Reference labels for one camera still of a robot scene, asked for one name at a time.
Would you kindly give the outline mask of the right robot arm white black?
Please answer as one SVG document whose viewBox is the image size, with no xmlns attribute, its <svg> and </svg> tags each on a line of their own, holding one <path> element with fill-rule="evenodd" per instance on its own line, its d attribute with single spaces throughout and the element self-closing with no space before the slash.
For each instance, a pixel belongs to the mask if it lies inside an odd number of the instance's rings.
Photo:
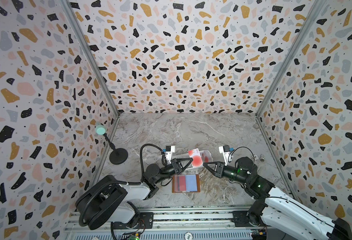
<svg viewBox="0 0 352 240">
<path fill-rule="evenodd" d="M 245 218 L 252 226 L 273 227 L 298 240 L 352 239 L 350 225 L 345 220 L 333 220 L 296 201 L 260 176 L 257 165 L 248 157 L 238 159 L 234 167 L 223 162 L 203 166 L 217 178 L 243 185 L 255 200 Z"/>
</svg>

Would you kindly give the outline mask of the brown leather card holder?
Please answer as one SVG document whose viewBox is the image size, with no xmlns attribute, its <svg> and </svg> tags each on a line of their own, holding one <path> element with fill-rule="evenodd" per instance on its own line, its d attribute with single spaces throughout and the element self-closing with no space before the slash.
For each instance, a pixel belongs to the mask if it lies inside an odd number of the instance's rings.
<svg viewBox="0 0 352 240">
<path fill-rule="evenodd" d="M 199 193 L 200 192 L 200 179 L 199 175 L 184 175 L 186 179 L 186 191 L 185 192 L 176 192 L 175 191 L 175 177 L 173 176 L 172 180 L 172 193 Z"/>
</svg>

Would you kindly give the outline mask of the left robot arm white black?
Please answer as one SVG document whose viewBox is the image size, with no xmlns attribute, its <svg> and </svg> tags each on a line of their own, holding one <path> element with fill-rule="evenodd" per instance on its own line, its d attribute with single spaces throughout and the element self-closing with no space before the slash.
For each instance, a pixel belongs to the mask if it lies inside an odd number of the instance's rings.
<svg viewBox="0 0 352 240">
<path fill-rule="evenodd" d="M 163 168 L 151 164 L 144 171 L 141 182 L 118 181 L 112 175 L 104 177 L 76 201 L 76 209 L 80 213 L 79 225 L 90 230 L 106 222 L 136 227 L 141 212 L 132 201 L 152 198 L 159 190 L 158 183 L 183 173 L 193 161 L 192 158 L 185 160 L 186 165 L 182 165 L 182 159 L 172 159 Z"/>
</svg>

